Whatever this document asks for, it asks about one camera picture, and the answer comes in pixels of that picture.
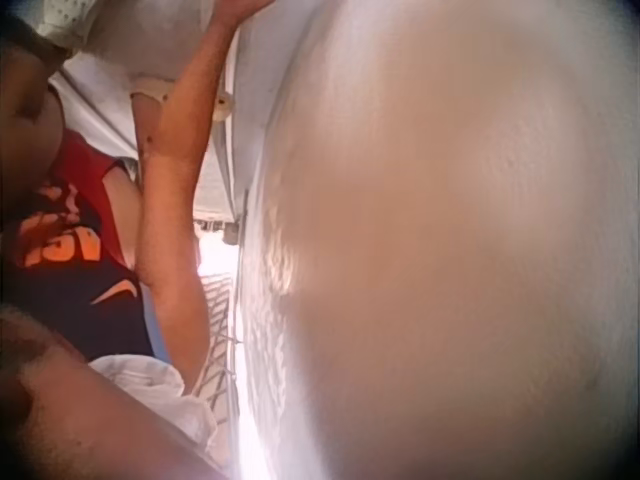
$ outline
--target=white wall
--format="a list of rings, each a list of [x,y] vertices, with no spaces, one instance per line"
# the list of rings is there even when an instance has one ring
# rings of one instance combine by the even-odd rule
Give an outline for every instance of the white wall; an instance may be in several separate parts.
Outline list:
[[[632,445],[638,46],[598,5],[316,20],[243,266],[277,478],[584,479]]]

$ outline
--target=nike swoosh logo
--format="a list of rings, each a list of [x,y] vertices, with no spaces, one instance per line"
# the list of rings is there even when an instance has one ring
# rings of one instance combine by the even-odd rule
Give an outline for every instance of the nike swoosh logo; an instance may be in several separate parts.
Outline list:
[[[91,302],[91,305],[97,305],[125,292],[129,292],[134,298],[138,298],[138,290],[133,282],[131,280],[122,280]]]

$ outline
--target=white cloth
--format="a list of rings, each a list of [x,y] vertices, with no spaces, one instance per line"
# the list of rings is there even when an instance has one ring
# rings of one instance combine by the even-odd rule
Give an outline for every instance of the white cloth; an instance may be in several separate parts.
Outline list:
[[[184,381],[173,366],[139,355],[102,357],[89,365],[182,430],[208,454],[217,428],[213,412],[204,400],[183,395]]]

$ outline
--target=hand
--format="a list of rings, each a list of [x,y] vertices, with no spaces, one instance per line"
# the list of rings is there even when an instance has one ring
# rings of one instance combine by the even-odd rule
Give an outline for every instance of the hand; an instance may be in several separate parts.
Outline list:
[[[263,8],[268,7],[275,0],[215,0],[213,20],[222,21],[234,26],[240,25],[249,17]]]

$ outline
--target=woman's arm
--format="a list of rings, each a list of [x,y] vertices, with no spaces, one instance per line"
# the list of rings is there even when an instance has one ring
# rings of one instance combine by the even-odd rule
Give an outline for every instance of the woman's arm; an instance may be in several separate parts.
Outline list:
[[[187,388],[209,348],[207,304],[193,248],[193,201],[218,81],[240,23],[273,0],[219,0],[195,56],[147,145],[136,270],[153,294],[169,354]]]

